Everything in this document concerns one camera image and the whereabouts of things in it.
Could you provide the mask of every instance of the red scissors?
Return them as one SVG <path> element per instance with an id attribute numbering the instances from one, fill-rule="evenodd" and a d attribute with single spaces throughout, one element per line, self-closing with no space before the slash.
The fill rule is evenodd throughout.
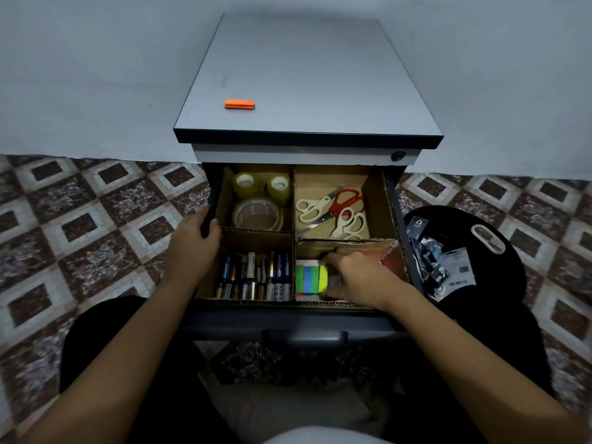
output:
<path id="1" fill-rule="evenodd" d="M 346 199 L 343 202 L 339 202 L 339 197 L 342 196 L 344 193 L 353 193 L 353 196 Z M 329 212 L 325 213 L 325 215 L 321 216 L 317 221 L 314 223 L 309 224 L 304 229 L 298 231 L 297 237 L 304 235 L 306 232 L 314 229 L 319 224 L 324 223 L 325 221 L 329 221 L 332 218 L 338 218 L 339 214 L 342 212 L 343 209 L 353 206 L 356 203 L 361 203 L 362 209 L 359 212 L 366 211 L 366 198 L 364 198 L 359 191 L 353 188 L 344 188 L 335 196 L 331 207 L 329 207 Z M 349 217 L 349 212 L 345 212 L 344 216 Z"/>

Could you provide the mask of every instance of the cardboard compartment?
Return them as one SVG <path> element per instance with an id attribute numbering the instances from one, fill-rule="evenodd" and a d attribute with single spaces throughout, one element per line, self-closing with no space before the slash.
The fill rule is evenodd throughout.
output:
<path id="1" fill-rule="evenodd" d="M 237 299 L 215 299 L 216 289 L 221 282 L 224 259 L 226 255 L 231 256 L 247 255 L 249 252 L 255 252 L 256 259 L 269 259 L 270 253 L 281 252 L 290 254 L 290 277 L 291 297 L 293 298 L 294 286 L 294 236 L 287 232 L 263 232 L 255 230 L 244 230 L 237 228 L 222 228 L 222 239 L 220 242 L 220 251 L 214 262 L 213 267 L 199 284 L 196 293 L 198 299 L 211 299 L 215 302 L 231 302 L 236 305 L 237 302 L 245 304 L 288 304 L 289 302 L 266 302 L 266 301 L 243 301 Z M 237 268 L 237 278 L 240 278 L 240 267 Z"/>
<path id="2" fill-rule="evenodd" d="M 283 176 L 290 180 L 290 195 L 285 201 L 285 205 L 277 205 L 282 214 L 282 225 L 277 230 L 291 232 L 294 230 L 294 211 L 292 197 L 294 195 L 294 178 L 292 165 L 272 165 L 272 164 L 237 164 L 224 168 L 224 179 L 216 208 L 216 218 L 223 227 L 233 227 L 233 212 L 237 204 L 241 201 L 233 190 L 233 178 L 239 173 L 248 173 L 255 180 L 259 187 L 257 193 L 249 198 L 270 199 L 266 191 L 266 183 L 273 176 Z M 270 227 L 267 218 L 264 216 L 251 216 L 242 228 L 251 230 L 261 230 Z"/>
<path id="3" fill-rule="evenodd" d="M 361 232 L 363 240 L 398 238 L 394 219 L 391 216 L 389 196 L 382 175 L 378 167 L 369 166 L 323 166 L 323 165 L 297 165 L 294 169 L 294 204 L 300 199 L 322 199 L 323 196 L 336 190 L 338 187 L 352 188 L 360 192 L 366 199 L 366 221 L 367 227 Z M 344 193 L 339 202 L 352 197 L 353 193 Z M 329 202 L 322 211 L 325 214 L 329 211 L 333 200 Z M 352 206 L 355 211 L 359 210 L 358 204 Z M 300 220 L 301 213 L 294 208 L 294 224 L 296 233 L 308 226 Z M 353 231 L 358 229 L 353 224 Z M 342 240 L 332 237 L 331 234 L 337 225 L 337 219 L 331 218 L 314 229 L 306 232 L 300 238 L 307 240 Z"/>
<path id="4" fill-rule="evenodd" d="M 371 259 L 382 261 L 383 265 L 404 281 L 408 280 L 407 268 L 403 257 L 403 250 L 397 240 L 374 241 L 329 241 L 329 240 L 299 240 L 296 245 L 296 260 L 320 260 L 327 253 L 345 248 L 348 251 L 359 251 Z M 329 274 L 335 274 L 329 268 Z M 309 301 L 308 297 L 296 296 L 299 306 L 314 306 L 319 308 L 365 308 L 355 306 L 349 302 L 326 298 L 322 294 L 320 301 Z"/>

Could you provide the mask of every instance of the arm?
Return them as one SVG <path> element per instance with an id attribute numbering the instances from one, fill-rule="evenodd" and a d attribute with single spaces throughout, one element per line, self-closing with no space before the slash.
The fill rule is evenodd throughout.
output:
<path id="1" fill-rule="evenodd" d="M 588 428 L 411 285 L 359 252 L 326 257 L 344 284 L 332 297 L 395 317 L 492 444 L 583 443 Z"/>
<path id="2" fill-rule="evenodd" d="M 33 424 L 21 443 L 125 442 L 191 295 L 211 267 L 220 226 L 201 237 L 207 208 L 187 216 L 171 236 L 158 288 L 72 385 Z"/>

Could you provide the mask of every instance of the lower drawer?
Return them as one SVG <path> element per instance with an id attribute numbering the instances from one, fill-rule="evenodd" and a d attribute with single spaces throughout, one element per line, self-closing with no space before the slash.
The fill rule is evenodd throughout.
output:
<path id="1" fill-rule="evenodd" d="M 223 226 L 221 252 L 217 263 L 192 301 L 182 328 L 197 339 L 244 340 L 284 343 L 296 348 L 341 347 L 350 341 L 393 340 L 405 336 L 402 327 L 388 315 L 345 302 L 300 302 L 292 294 L 288 302 L 268 302 L 237 299 L 216 299 L 221 265 L 228 253 L 256 252 L 268 254 L 274 247 L 295 259 L 316 259 L 336 247 L 385 250 L 399 242 L 395 249 L 400 273 L 421 290 L 421 282 L 413 263 L 405 234 L 403 216 L 395 193 L 404 167 L 364 166 L 289 166 L 203 164 L 211 186 L 210 218 L 216 216 Z M 232 178 L 238 172 L 248 172 L 265 181 L 270 175 L 283 173 L 292 183 L 292 196 L 282 210 L 283 224 L 279 231 L 259 232 L 235 227 L 233 209 L 237 198 L 232 190 Z M 295 201 L 315 199 L 335 186 L 354 187 L 367 199 L 368 226 L 360 240 L 339 240 L 331 236 L 332 224 L 320 225 L 298 237 L 305 225 L 299 220 Z"/>

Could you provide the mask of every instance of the forearm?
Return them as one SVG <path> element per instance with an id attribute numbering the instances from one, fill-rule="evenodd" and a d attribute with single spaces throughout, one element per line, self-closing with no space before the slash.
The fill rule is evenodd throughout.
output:
<path id="1" fill-rule="evenodd" d="M 388 308 L 491 443 L 583 442 L 587 428 L 411 286 Z"/>
<path id="2" fill-rule="evenodd" d="M 192 291 L 164 280 L 22 442 L 124 442 Z"/>

